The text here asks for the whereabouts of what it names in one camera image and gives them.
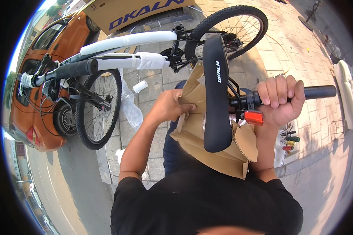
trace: white car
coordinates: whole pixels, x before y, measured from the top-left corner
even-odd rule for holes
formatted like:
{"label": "white car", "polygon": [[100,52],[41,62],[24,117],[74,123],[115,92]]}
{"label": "white car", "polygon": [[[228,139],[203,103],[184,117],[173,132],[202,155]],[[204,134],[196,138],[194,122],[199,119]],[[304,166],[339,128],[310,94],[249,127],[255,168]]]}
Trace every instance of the white car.
{"label": "white car", "polygon": [[81,7],[85,6],[85,2],[83,0],[74,0],[69,4],[69,6],[64,11],[61,17],[67,16],[75,11],[78,11]]}
{"label": "white car", "polygon": [[43,207],[43,204],[41,202],[41,199],[39,198],[39,195],[38,195],[38,192],[34,186],[34,183],[31,183],[30,184],[30,192],[33,196],[33,199],[37,202],[38,206],[41,208],[41,209],[44,209]]}
{"label": "white car", "polygon": [[55,235],[60,235],[60,234],[57,232],[57,230],[56,230],[54,224],[51,222],[50,218],[49,218],[47,215],[43,215],[43,220],[44,220],[44,223],[46,223],[47,228],[48,228],[53,234],[55,234]]}

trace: bicycle tire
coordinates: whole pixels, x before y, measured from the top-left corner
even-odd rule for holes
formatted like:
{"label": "bicycle tire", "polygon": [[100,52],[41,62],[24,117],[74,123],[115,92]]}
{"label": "bicycle tire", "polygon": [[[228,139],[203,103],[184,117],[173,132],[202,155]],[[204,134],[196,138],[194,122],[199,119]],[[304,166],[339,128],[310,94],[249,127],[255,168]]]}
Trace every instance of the bicycle tire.
{"label": "bicycle tire", "polygon": [[115,128],[116,122],[119,117],[119,110],[120,110],[120,101],[122,98],[122,78],[120,76],[119,70],[118,69],[113,69],[113,70],[102,70],[99,71],[97,74],[92,74],[88,76],[83,83],[83,86],[86,89],[90,89],[91,86],[94,84],[94,82],[97,80],[99,76],[101,76],[104,73],[111,73],[113,74],[116,85],[117,85],[117,101],[115,105],[115,110],[114,110],[114,115],[113,115],[113,120],[111,122],[111,126],[108,129],[106,135],[99,141],[93,141],[90,139],[88,136],[86,129],[85,129],[85,123],[84,123],[84,111],[85,111],[85,100],[79,100],[76,104],[76,129],[77,133],[80,136],[81,142],[89,149],[91,150],[98,150],[105,146],[105,144],[108,142],[108,140],[111,137],[111,134],[113,133],[113,130]]}
{"label": "bicycle tire", "polygon": [[[255,8],[252,6],[231,6],[231,7],[221,9],[213,13],[212,15],[208,16],[207,18],[205,18],[202,22],[200,22],[198,26],[196,26],[196,28],[194,28],[194,30],[191,32],[190,38],[194,40],[200,40],[201,37],[207,31],[209,31],[209,29],[211,29],[219,22],[222,22],[230,17],[238,16],[238,15],[255,16],[258,18],[259,21],[263,23],[263,25],[260,26],[258,35],[256,35],[256,37],[246,47],[228,56],[228,59],[232,60],[242,55],[243,53],[247,52],[252,47],[254,47],[254,45],[256,45],[264,37],[268,29],[268,19],[265,16],[265,14],[258,8]],[[187,60],[190,60],[196,56],[195,55],[196,46],[197,46],[196,42],[186,43],[186,46],[184,48],[184,53],[186,55]]]}

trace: bicycle wheel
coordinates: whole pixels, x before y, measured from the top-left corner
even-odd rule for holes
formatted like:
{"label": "bicycle wheel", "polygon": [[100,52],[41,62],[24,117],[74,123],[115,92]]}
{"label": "bicycle wheel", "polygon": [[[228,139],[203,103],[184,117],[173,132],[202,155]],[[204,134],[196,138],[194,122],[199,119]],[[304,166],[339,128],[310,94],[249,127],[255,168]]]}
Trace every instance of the bicycle wheel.
{"label": "bicycle wheel", "polygon": [[[251,6],[231,6],[213,13],[200,22],[191,32],[190,38],[205,40],[218,33],[221,34],[228,59],[231,60],[256,45],[264,37],[267,29],[268,19],[259,9]],[[202,59],[203,46],[196,42],[187,42],[184,50],[186,59]]]}
{"label": "bicycle wheel", "polygon": [[117,69],[99,71],[86,78],[84,87],[103,97],[112,107],[106,111],[85,99],[80,99],[76,105],[76,128],[81,142],[91,150],[98,150],[111,137],[119,116],[122,97],[120,73]]}

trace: black saddle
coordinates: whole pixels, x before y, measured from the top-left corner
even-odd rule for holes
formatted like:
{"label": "black saddle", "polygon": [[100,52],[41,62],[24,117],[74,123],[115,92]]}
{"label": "black saddle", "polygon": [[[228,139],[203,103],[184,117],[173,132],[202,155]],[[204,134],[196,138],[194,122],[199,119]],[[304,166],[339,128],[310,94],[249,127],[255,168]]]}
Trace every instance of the black saddle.
{"label": "black saddle", "polygon": [[207,98],[204,148],[216,153],[231,144],[227,91],[229,66],[221,35],[214,35],[205,42],[202,55]]}

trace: man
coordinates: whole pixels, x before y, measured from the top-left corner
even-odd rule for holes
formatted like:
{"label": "man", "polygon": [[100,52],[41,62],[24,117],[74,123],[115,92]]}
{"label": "man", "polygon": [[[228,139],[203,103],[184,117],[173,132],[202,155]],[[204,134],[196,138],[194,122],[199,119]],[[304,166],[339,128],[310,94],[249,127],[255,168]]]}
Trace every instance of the man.
{"label": "man", "polygon": [[[182,89],[161,93],[123,154],[112,234],[298,234],[302,208],[277,179],[273,161],[278,130],[301,113],[303,82],[279,75],[260,82],[257,90],[265,118],[264,125],[254,129],[258,157],[249,164],[245,180],[219,173],[181,149],[169,134],[179,115],[196,106],[178,103]],[[141,175],[152,139],[158,125],[168,120],[165,178],[146,190]]]}

